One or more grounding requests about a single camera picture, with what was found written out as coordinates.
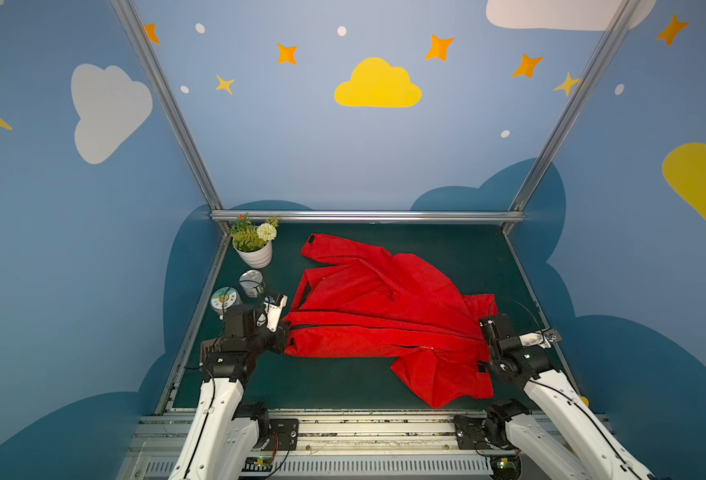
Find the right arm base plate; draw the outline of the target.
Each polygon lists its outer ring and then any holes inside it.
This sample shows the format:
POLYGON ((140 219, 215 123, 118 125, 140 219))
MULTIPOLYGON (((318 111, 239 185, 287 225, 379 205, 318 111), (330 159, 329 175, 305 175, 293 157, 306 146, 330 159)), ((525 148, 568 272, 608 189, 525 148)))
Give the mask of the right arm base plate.
POLYGON ((460 450, 505 449, 510 446, 505 425, 496 417, 455 415, 453 424, 460 450))

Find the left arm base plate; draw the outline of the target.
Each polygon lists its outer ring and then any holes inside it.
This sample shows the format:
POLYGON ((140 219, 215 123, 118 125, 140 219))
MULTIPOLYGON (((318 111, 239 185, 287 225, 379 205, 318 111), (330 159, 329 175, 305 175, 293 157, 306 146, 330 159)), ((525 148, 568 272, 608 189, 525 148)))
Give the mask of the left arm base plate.
POLYGON ((278 418, 258 422, 258 441, 256 451, 295 451, 299 437, 299 420, 296 418, 278 418))

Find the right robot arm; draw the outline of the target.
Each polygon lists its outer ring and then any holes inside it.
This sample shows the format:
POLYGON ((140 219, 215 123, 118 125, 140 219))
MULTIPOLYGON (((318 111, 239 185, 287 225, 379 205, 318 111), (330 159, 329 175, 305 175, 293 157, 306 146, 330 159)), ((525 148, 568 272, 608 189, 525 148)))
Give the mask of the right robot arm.
POLYGON ((500 448, 531 458, 551 479, 654 479, 604 426, 571 385, 567 375, 544 353, 562 340, 552 328, 516 332, 506 314, 480 320, 489 350, 487 366, 533 401, 560 433, 557 440, 517 400, 487 411, 486 438, 500 448))

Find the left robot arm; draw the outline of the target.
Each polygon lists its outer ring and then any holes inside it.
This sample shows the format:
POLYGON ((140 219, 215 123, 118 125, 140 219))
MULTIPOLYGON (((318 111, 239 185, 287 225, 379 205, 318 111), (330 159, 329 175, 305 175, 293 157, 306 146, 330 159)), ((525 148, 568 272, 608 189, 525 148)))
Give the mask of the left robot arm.
POLYGON ((281 297, 277 304, 235 305, 221 314, 222 329, 200 362, 199 400, 172 479, 237 479, 252 449, 267 441, 266 408, 242 400, 257 358, 283 352, 285 305, 281 297))

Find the red jacket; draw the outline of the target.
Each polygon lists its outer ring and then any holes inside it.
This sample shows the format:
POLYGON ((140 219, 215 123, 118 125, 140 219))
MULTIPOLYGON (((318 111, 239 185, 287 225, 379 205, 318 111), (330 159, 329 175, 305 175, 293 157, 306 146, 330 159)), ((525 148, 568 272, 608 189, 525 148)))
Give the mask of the red jacket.
POLYGON ((494 295, 461 293, 416 255, 332 235, 310 235, 301 253, 319 265, 303 272, 284 318, 285 354, 390 358, 432 408, 493 397, 480 322, 497 314, 494 295))

